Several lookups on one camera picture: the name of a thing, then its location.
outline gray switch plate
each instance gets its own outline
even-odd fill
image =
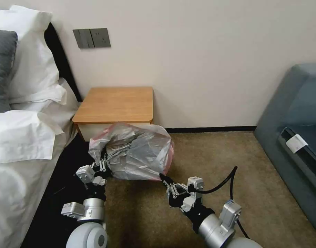
[[[93,44],[96,48],[111,47],[109,33],[107,28],[90,29]]]
[[[79,48],[94,48],[89,29],[74,29],[73,33]]]

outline tag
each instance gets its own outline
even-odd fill
[[[286,145],[292,151],[292,153],[296,153],[308,144],[299,134],[296,134],[286,142]]]

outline white pillowcase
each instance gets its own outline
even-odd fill
[[[65,136],[44,113],[25,110],[0,113],[0,163],[52,159],[55,136],[61,134]]]
[[[59,71],[44,40],[52,14],[25,7],[0,10],[0,30],[15,31],[18,45],[9,85],[10,103],[62,101],[66,90],[58,84]]]

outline gray pillow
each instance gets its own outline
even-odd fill
[[[18,35],[0,30],[0,112],[11,110],[8,99],[8,78],[14,61]]]

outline brown carpet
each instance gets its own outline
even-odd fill
[[[204,179],[213,188],[235,165],[234,199],[240,221],[262,247],[316,247],[316,231],[307,220],[252,132],[172,134],[175,156],[168,175],[185,183]],[[205,247],[179,209],[169,208],[160,182],[108,181],[106,220],[109,248]],[[220,213],[229,184],[205,195],[203,204]],[[236,236],[242,237],[238,226]]]

